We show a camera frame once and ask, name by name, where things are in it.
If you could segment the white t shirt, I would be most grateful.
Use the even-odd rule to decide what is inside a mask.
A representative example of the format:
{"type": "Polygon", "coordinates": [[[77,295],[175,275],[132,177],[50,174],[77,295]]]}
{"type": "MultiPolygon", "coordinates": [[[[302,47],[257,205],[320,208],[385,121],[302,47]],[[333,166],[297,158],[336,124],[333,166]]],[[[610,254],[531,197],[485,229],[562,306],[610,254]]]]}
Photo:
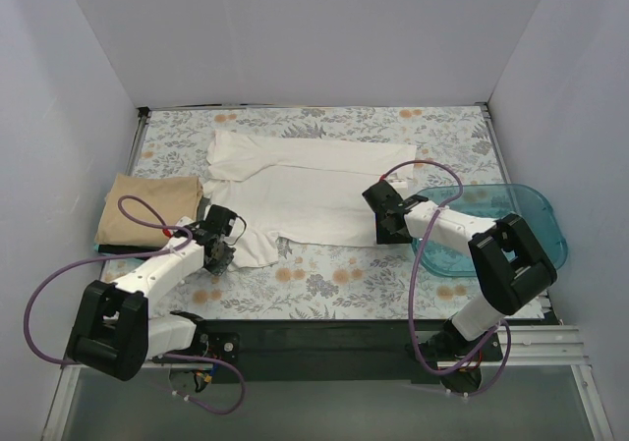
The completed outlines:
{"type": "Polygon", "coordinates": [[[204,194],[247,223],[232,268],[276,263],[280,238],[306,245],[374,246],[374,215],[362,194],[392,167],[410,183],[416,153],[411,144],[215,131],[204,194]]]}

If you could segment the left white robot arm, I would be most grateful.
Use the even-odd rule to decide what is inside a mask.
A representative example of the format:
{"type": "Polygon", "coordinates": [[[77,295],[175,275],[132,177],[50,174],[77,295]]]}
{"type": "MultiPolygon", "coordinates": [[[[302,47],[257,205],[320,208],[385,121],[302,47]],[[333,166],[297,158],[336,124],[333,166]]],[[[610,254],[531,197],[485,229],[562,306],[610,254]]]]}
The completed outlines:
{"type": "Polygon", "coordinates": [[[228,208],[211,205],[201,221],[182,218],[161,255],[114,282],[89,284],[70,333],[67,357],[122,381],[134,377],[146,360],[168,353],[189,362],[202,360],[209,340],[200,329],[201,317],[184,311],[150,315],[189,275],[202,269],[214,275],[227,270],[235,249],[226,238],[239,218],[228,208]]]}

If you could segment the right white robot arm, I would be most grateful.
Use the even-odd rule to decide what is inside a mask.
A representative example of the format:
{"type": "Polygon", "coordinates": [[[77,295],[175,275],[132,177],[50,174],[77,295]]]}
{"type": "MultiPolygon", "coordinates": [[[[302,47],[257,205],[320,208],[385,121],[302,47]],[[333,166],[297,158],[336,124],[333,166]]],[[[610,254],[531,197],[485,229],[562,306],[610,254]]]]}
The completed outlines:
{"type": "Polygon", "coordinates": [[[413,351],[439,357],[470,358],[500,320],[517,313],[557,279],[550,257],[525,219],[509,213],[502,218],[465,214],[413,194],[402,197],[381,180],[363,192],[374,213],[379,245],[418,240],[457,251],[472,260],[481,293],[443,323],[413,351]]]}

